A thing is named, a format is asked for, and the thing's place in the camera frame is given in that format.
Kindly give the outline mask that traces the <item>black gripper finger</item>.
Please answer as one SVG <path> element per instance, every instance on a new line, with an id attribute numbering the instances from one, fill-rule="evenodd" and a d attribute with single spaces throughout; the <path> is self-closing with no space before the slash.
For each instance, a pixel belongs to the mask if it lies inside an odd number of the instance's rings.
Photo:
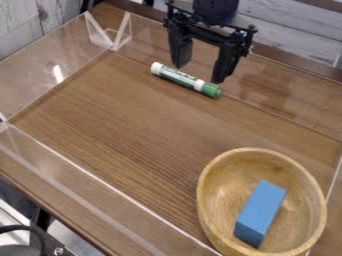
<path id="1" fill-rule="evenodd" d="M 220 84 L 227 76 L 233 73 L 239 61 L 239 49 L 233 44 L 224 43 L 219 47 L 219 55 L 215 61 L 211 82 Z"/>
<path id="2" fill-rule="evenodd" d="M 174 23 L 168 26 L 168 44 L 172 64 L 180 69 L 192 58 L 192 38 L 187 30 Z"/>

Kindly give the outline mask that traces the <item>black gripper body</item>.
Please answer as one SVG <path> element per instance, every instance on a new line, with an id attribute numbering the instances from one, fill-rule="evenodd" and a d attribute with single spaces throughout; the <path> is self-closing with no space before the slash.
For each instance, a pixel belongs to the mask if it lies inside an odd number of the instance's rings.
<path id="1" fill-rule="evenodd" d="M 239 0 L 165 0 L 164 27 L 181 26 L 192 39 L 216 47 L 229 43 L 239 49 L 239 56 L 249 54 L 255 25 L 236 14 Z"/>

